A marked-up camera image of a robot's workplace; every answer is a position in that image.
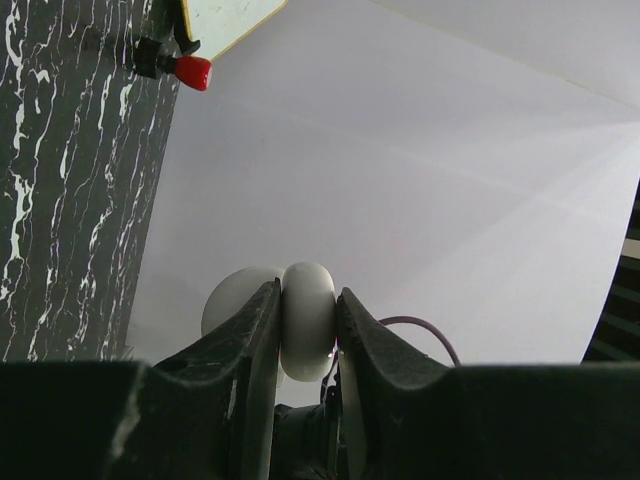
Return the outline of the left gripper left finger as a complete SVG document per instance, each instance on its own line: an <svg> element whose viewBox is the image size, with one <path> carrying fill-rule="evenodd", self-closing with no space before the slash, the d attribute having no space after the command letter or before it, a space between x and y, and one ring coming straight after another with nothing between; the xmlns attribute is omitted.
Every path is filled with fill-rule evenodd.
<svg viewBox="0 0 640 480"><path fill-rule="evenodd" d="M215 330L156 364L7 363L5 479L265 479L281 287L264 283Z"/></svg>

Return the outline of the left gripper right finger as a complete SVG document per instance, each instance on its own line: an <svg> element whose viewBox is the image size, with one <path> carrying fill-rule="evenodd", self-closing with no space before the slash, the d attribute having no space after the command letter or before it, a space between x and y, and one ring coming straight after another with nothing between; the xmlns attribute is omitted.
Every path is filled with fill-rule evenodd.
<svg viewBox="0 0 640 480"><path fill-rule="evenodd" d="M336 305L353 479L635 479L635 363L446 367Z"/></svg>

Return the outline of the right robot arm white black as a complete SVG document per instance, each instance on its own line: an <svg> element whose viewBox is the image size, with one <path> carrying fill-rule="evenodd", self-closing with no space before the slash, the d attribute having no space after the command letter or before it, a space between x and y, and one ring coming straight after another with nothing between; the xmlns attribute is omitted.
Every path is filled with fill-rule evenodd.
<svg viewBox="0 0 640 480"><path fill-rule="evenodd" d="M348 479L348 457L341 434L340 389L332 385L316 405L274 408L271 479Z"/></svg>

